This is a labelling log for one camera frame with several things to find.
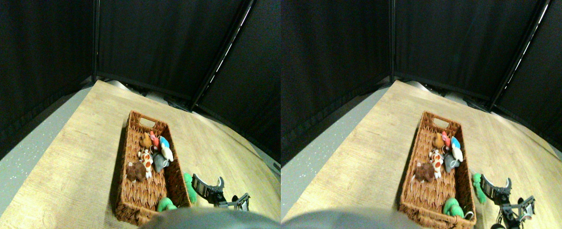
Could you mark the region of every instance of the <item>metal pole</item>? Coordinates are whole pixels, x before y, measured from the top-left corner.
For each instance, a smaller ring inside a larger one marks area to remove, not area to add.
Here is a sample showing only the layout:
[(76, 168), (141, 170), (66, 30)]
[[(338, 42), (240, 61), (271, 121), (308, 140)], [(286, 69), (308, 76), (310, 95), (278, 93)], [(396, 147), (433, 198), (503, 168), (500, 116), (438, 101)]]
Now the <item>metal pole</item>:
[(390, 67), (390, 75), (389, 75), (389, 83), (393, 83), (395, 81), (395, 0), (391, 0), (389, 2), (389, 48), (390, 48), (390, 57), (389, 57), (389, 67)]
[(228, 33), (226, 40), (224, 42), (223, 48), (221, 48), (217, 53), (217, 61), (211, 66), (209, 72), (206, 75), (206, 78), (201, 83), (200, 88), (196, 92), (196, 95), (193, 97), (192, 104), (189, 106), (189, 111), (193, 111), (194, 107), (198, 104), (200, 98), (202, 98), (203, 94), (206, 92), (207, 88), (213, 82), (213, 78), (216, 76), (217, 71), (222, 67), (222, 63), (226, 58), (226, 55), (230, 51), (230, 47), (232, 43), (235, 41), (236, 37), (241, 30), (242, 25), (246, 21), (246, 18), (249, 15), (249, 11), (255, 4), (255, 0), (244, 0), (242, 6), (240, 7), (240, 12), (235, 17), (235, 21), (232, 25), (231, 31)]
[(92, 76), (91, 82), (96, 83), (96, 72), (98, 70), (98, 36), (99, 36), (99, 18), (100, 18), (100, 0), (92, 1)]
[(518, 53), (514, 57), (514, 63), (511, 65), (510, 69), (507, 70), (507, 74), (505, 75), (505, 78), (503, 78), (501, 85), (499, 85), (494, 98), (490, 101), (490, 104), (488, 104), (488, 111), (490, 111), (496, 105), (497, 101), (501, 97), (501, 94), (503, 93), (503, 90), (505, 90), (508, 83), (510, 83), (512, 77), (516, 73), (520, 61), (522, 60), (524, 54), (527, 52), (527, 48), (529, 47), (529, 44), (531, 44), (531, 40), (533, 39), (533, 36), (535, 35), (537, 28), (539, 27), (540, 22), (542, 21), (544, 15), (546, 14), (546, 10), (549, 4), (550, 4), (550, 0), (544, 0), (543, 5), (540, 6), (540, 10), (539, 13), (537, 14), (537, 17), (531, 20), (530, 23), (531, 26), (529, 26), (530, 27), (529, 33), (527, 33), (525, 39), (523, 39), (521, 48), (520, 50), (518, 50)]

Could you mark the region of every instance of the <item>pink plush toy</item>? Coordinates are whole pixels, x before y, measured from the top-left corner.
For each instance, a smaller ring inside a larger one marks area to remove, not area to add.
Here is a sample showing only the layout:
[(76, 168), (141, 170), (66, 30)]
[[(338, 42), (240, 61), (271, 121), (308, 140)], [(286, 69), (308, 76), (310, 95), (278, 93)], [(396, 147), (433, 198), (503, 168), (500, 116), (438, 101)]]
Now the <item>pink plush toy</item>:
[(442, 140), (444, 140), (444, 144), (446, 144), (446, 150), (450, 149), (450, 137), (446, 135), (446, 131), (442, 131)]
[(154, 150), (158, 150), (158, 147), (160, 146), (160, 139), (154, 135), (154, 131), (150, 131), (150, 139), (152, 139), (152, 143), (154, 144)]

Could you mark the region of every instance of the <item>robotic arm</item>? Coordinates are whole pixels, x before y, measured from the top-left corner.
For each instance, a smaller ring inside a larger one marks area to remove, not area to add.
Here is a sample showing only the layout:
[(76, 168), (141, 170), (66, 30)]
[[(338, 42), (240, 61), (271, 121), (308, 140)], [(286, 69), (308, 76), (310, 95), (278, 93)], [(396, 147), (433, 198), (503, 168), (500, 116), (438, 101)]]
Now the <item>robotic arm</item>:
[(245, 193), (241, 198), (237, 196), (232, 197), (232, 201), (228, 202), (224, 197), (224, 179), (219, 177), (217, 181), (217, 186), (207, 185), (204, 181), (200, 180), (196, 174), (192, 176), (192, 187), (196, 190), (196, 193), (209, 203), (213, 204), (216, 208), (228, 208), (234, 207), (240, 211), (249, 211), (249, 196)]
[[(512, 205), (510, 203), (510, 190), (511, 190), (511, 179), (508, 178), (505, 187), (493, 186), (484, 175), (482, 175), (483, 181), (480, 183), (484, 194), (491, 199), (495, 205), (499, 205), (501, 208), (499, 210), (499, 217), (497, 218), (497, 223), (492, 225), (491, 229), (520, 229), (520, 226), (525, 220), (531, 219), (535, 208), (535, 199), (533, 196), (529, 197), (527, 200), (522, 198), (518, 199), (518, 205)], [(518, 208), (518, 214), (514, 213), (512, 209)]]

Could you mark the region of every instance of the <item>plush toy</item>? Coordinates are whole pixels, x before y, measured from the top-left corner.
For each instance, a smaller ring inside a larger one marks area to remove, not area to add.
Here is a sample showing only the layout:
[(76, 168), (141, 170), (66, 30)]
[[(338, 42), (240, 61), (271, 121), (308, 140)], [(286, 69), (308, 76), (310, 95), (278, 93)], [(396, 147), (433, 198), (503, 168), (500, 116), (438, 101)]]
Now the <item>plush toy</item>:
[(143, 133), (141, 140), (139, 141), (139, 145), (144, 148), (150, 148), (152, 145), (152, 139), (148, 133)]
[(449, 173), (453, 168), (459, 167), (461, 162), (456, 160), (455, 157), (452, 156), (451, 153), (447, 153), (444, 156), (444, 166), (446, 167), (446, 172)]
[(450, 138), (450, 145), (452, 146), (452, 148), (461, 149), (461, 144), (459, 143), (459, 140), (457, 140), (457, 138), (455, 137)]
[(170, 144), (163, 136), (160, 136), (160, 147), (170, 147)]
[(422, 165), (420, 162), (416, 164), (416, 169), (414, 170), (414, 176), (417, 181), (424, 183), (425, 181), (431, 182), (435, 178), (435, 169), (429, 163)]
[(444, 146), (444, 140), (442, 140), (442, 135), (440, 135), (440, 133), (436, 134), (435, 140), (433, 140), (433, 146), (435, 146), (435, 148), (442, 148)]
[(192, 204), (196, 203), (198, 198), (196, 198), (196, 190), (192, 187), (192, 176), (183, 173), (183, 180), (185, 181), (185, 187), (187, 187), (187, 195), (190, 197), (190, 202)]
[(473, 187), (475, 188), (475, 195), (478, 197), (478, 201), (480, 203), (486, 203), (486, 195), (484, 194), (484, 192), (482, 191), (482, 188), (480, 187), (480, 181), (481, 181), (481, 177), (482, 174), (473, 174)]
[(126, 177), (133, 183), (137, 181), (142, 182), (145, 179), (145, 167), (141, 163), (133, 164), (132, 162), (128, 162)]
[(452, 137), (451, 146), (452, 146), (452, 156), (455, 157), (455, 159), (459, 160), (460, 162), (463, 162), (463, 152), (461, 151), (461, 144), (459, 143), (457, 138)]
[(439, 150), (429, 152), (429, 158), (431, 159), (431, 165), (435, 170), (435, 178), (438, 179), (439, 177), (442, 177), (440, 169), (442, 168), (442, 164), (444, 164), (444, 159), (442, 159), (442, 155), (439, 154)]
[(157, 208), (158, 212), (163, 212), (166, 210), (173, 210), (173, 209), (177, 209), (177, 207), (173, 205), (173, 201), (170, 200), (168, 197), (163, 197), (162, 199), (160, 199), (160, 201), (158, 201), (158, 208)]
[(164, 156), (168, 161), (173, 161), (173, 152), (170, 151), (170, 148), (168, 148), (168, 147), (163, 147), (163, 156)]
[(160, 153), (154, 155), (154, 165), (156, 166), (156, 172), (159, 173), (163, 168), (170, 165), (170, 162)]
[(446, 200), (446, 204), (444, 204), (444, 210), (442, 213), (449, 216), (460, 216), (461, 218), (465, 217), (465, 215), (463, 214), (463, 209), (461, 209), (461, 206), (459, 206), (459, 201), (452, 197)]
[(149, 150), (146, 149), (144, 153), (139, 151), (138, 156), (141, 159), (141, 163), (145, 166), (145, 178), (149, 179), (152, 177), (152, 164), (154, 162), (152, 155), (150, 155)]
[(444, 141), (444, 144), (446, 145), (446, 150), (450, 150), (450, 137), (448, 137), (448, 135), (446, 135), (446, 131), (442, 131), (442, 140)]
[(152, 140), (152, 144), (154, 146), (154, 150), (158, 150), (158, 146), (160, 144), (160, 139), (154, 135), (154, 131), (150, 131), (150, 139)]

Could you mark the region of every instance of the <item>green plush toy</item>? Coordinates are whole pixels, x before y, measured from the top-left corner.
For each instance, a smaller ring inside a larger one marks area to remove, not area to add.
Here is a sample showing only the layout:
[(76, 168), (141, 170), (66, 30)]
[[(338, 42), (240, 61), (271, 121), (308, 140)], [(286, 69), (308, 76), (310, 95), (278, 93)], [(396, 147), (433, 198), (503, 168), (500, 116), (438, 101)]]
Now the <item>green plush toy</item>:
[(187, 195), (190, 197), (190, 202), (194, 204), (198, 201), (198, 198), (196, 198), (196, 190), (192, 187), (192, 176), (183, 173), (183, 179), (185, 180), (185, 187), (187, 187)]
[(480, 181), (481, 181), (481, 177), (482, 174), (473, 174), (473, 187), (475, 188), (475, 194), (478, 197), (478, 201), (480, 203), (486, 203), (486, 195), (484, 194), (484, 192), (482, 191), (482, 188), (480, 187)]
[(158, 212), (172, 209), (177, 209), (177, 207), (173, 205), (173, 202), (168, 197), (164, 197), (158, 202)]
[(446, 200), (446, 204), (444, 204), (444, 214), (449, 216), (460, 216), (461, 218), (465, 218), (463, 214), (463, 209), (459, 206), (459, 201), (457, 199), (450, 197)]

